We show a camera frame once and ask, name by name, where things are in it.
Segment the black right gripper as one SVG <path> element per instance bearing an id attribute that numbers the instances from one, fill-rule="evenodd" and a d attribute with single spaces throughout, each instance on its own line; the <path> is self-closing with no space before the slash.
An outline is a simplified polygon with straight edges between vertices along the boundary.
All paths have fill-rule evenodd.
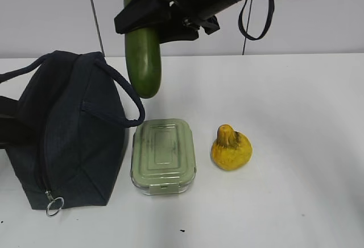
<path id="1" fill-rule="evenodd" d="M 131 0 L 114 18 L 116 33 L 157 25 L 159 43 L 163 44 L 194 41 L 201 27 L 208 35 L 220 29 L 216 14 L 221 9 L 221 0 L 169 1 L 173 3 L 170 11 L 169 3 L 163 0 Z"/>

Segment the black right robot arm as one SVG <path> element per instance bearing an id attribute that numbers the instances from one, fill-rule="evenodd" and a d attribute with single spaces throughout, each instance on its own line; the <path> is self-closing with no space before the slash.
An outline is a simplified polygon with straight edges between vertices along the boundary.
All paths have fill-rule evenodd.
<path id="1" fill-rule="evenodd" d="M 207 35 L 219 30 L 217 13 L 241 0 L 131 0 L 114 18 L 118 34 L 140 28 L 156 29 L 160 43 L 194 41 L 198 30 Z M 262 33 L 265 36 L 272 22 L 274 0 L 268 0 L 268 14 Z"/>

